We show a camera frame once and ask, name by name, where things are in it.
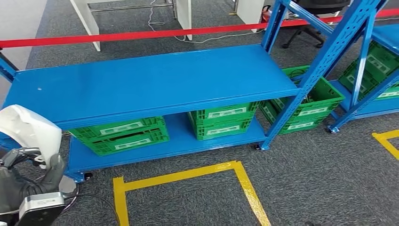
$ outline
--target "black glove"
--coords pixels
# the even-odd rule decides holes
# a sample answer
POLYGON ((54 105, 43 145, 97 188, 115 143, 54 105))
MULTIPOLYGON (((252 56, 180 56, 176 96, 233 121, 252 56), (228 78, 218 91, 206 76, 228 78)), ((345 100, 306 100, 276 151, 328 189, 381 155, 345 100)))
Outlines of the black glove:
POLYGON ((29 195, 58 191, 64 169, 64 160, 55 154, 50 159, 50 169, 45 177, 35 183, 21 177, 16 169, 0 166, 0 217, 2 213, 18 210, 24 198, 29 195))

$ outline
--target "yellow tape marking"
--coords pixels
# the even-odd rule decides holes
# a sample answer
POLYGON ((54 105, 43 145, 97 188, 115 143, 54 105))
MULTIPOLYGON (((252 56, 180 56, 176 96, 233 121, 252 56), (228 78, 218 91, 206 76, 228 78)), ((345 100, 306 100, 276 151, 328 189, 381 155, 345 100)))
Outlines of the yellow tape marking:
POLYGON ((234 172, 236 173, 238 181, 241 184, 242 189, 244 190, 245 196, 248 199, 252 211, 255 213, 261 225, 270 226, 269 219, 267 218, 267 215, 264 212, 262 204, 259 201, 258 196, 256 195, 254 187, 252 187, 251 181, 249 180, 248 175, 245 172, 245 169, 240 161, 229 161, 212 166, 205 166, 197 169, 186 170, 182 172, 171 173, 163 176, 158 176, 154 178, 148 178, 133 182, 127 182, 127 183, 124 182, 123 177, 114 178, 113 189, 114 189, 115 207, 116 207, 116 212, 120 218, 121 226, 129 225, 128 207, 126 204, 127 191, 166 184, 178 180, 200 177, 206 174, 217 173, 231 169, 234 170, 234 172))
POLYGON ((399 160, 399 150, 396 149, 388 139, 399 137, 399 129, 385 133, 372 133, 373 137, 382 144, 397 160, 399 160))

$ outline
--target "red barrier rope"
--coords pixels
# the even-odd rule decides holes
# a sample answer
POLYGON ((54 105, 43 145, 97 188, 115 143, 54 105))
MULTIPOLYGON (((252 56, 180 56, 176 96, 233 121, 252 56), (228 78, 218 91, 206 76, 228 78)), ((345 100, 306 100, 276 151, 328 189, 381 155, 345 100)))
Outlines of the red barrier rope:
MULTIPOLYGON (((377 16, 398 16, 399 9, 385 9, 381 10, 377 16)), ((321 18, 325 23, 339 22, 342 16, 321 18)), ((287 20, 283 21, 282 27, 299 26, 308 24, 305 20, 287 20)), ((79 36, 65 36, 54 38, 37 38, 37 39, 17 39, 17 40, 0 40, 0 48, 13 48, 13 47, 27 47, 27 46, 48 46, 48 45, 65 45, 76 44, 94 41, 119 41, 119 40, 134 40, 134 39, 151 39, 171 36, 183 36, 187 34, 208 34, 219 32, 234 32, 250 29, 263 29, 267 23, 262 24, 242 24, 242 25, 229 25, 219 27, 204 27, 193 28, 187 30, 168 30, 168 31, 150 31, 150 32, 126 32, 116 34, 100 34, 100 35, 79 35, 79 36)))

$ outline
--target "white label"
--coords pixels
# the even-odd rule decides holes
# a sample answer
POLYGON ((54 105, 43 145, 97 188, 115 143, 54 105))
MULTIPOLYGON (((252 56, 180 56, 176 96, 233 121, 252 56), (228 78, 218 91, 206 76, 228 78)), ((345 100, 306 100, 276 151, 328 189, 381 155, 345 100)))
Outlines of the white label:
POLYGON ((397 92, 390 92, 390 93, 382 93, 379 95, 377 98, 382 98, 382 97, 393 97, 393 96, 399 96, 399 91, 397 92))
POLYGON ((303 115, 309 115, 309 114, 316 114, 316 113, 321 113, 321 112, 326 112, 328 110, 328 107, 323 107, 323 108, 319 108, 319 109, 314 109, 314 110, 310 110, 310 111, 304 111, 299 113, 298 116, 303 116, 303 115))
MULTIPOLYGON (((349 80, 352 84, 354 83, 355 77, 353 77, 352 74, 349 75, 347 78, 348 78, 348 80, 349 80)), ((364 93, 365 90, 366 90, 366 87, 364 87, 363 85, 360 85, 360 92, 361 92, 361 93, 364 93)))
POLYGON ((211 119, 211 118, 217 118, 217 117, 222 117, 222 116, 227 116, 227 115, 232 115, 232 114, 240 114, 240 113, 245 113, 245 112, 247 112, 246 107, 227 110, 227 111, 221 111, 221 112, 211 112, 208 114, 208 118, 211 119))
POLYGON ((235 131, 235 130, 239 130, 239 126, 232 126, 232 127, 227 127, 227 128, 223 128, 223 129, 209 130, 207 132, 207 135, 214 135, 214 134, 218 134, 218 133, 226 133, 226 132, 235 131))
POLYGON ((266 115, 270 118, 271 122, 274 122, 276 118, 274 115, 270 112, 270 110, 265 106, 263 110, 266 112, 266 115))
POLYGON ((312 122, 308 122, 308 123, 304 123, 304 124, 294 125, 294 126, 288 127, 288 130, 290 130, 290 129, 299 129, 299 128, 303 128, 303 127, 308 127, 308 126, 311 126, 311 125, 313 125, 313 124, 314 124, 314 122, 312 121, 312 122))
POLYGON ((276 104, 278 106, 280 106, 281 108, 285 107, 285 104, 280 100, 280 98, 274 99, 274 101, 276 102, 276 104))
POLYGON ((387 74, 391 69, 384 65, 381 61, 375 58, 373 55, 367 56, 367 61, 378 68, 382 73, 387 74))
POLYGON ((125 149, 125 148, 128 148, 128 147, 134 147, 134 146, 137 146, 137 145, 144 145, 144 144, 147 144, 147 143, 151 143, 151 140, 149 138, 143 139, 143 140, 138 140, 138 141, 135 141, 135 142, 122 144, 122 145, 115 145, 115 150, 125 149))
POLYGON ((108 128, 108 129, 102 129, 100 130, 101 135, 108 135, 108 134, 112 134, 112 133, 117 133, 117 132, 121 132, 121 131, 125 131, 128 129, 135 129, 135 128, 139 128, 142 127, 143 124, 138 121, 138 122, 134 122, 131 124, 126 124, 123 126, 117 126, 117 127, 113 127, 113 128, 108 128))

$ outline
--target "white desk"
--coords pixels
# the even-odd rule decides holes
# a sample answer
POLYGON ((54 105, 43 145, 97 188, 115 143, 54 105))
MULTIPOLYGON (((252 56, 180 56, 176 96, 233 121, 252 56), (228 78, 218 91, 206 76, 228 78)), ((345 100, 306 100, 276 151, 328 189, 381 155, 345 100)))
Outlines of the white desk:
MULTIPOLYGON (((70 0, 70 1, 89 35, 100 34, 100 29, 98 28, 97 22, 94 19, 92 12, 163 7, 163 6, 165 7, 172 6, 175 18, 177 17, 177 20, 183 29, 192 28, 191 0, 171 0, 170 3, 168 2, 168 0, 165 0, 166 2, 165 4, 157 3, 154 4, 153 6, 147 5, 147 6, 137 6, 137 7, 103 8, 103 9, 94 9, 94 10, 91 10, 89 8, 88 6, 89 3, 112 2, 112 1, 123 1, 123 0, 70 0)), ((192 35, 187 35, 187 38, 189 40, 192 40, 192 35)), ((93 44, 97 51, 101 51, 99 41, 95 41, 93 42, 93 44)))

